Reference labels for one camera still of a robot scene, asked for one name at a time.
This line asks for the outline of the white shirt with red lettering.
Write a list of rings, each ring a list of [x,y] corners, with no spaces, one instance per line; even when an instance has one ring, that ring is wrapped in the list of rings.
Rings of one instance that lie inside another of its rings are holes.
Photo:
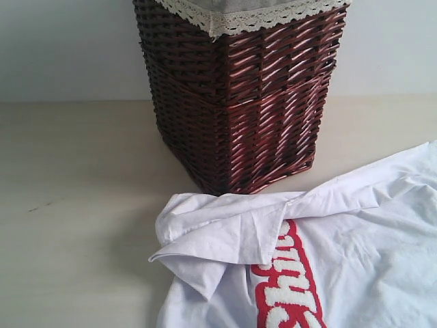
[[[158,327],[435,327],[436,143],[308,192],[174,195]]]

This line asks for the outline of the brown wicker laundry basket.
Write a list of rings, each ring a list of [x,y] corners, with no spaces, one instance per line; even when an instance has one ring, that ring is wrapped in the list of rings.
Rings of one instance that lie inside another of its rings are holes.
[[[156,124],[204,192],[255,193],[311,168],[350,5],[211,38],[135,1]]]

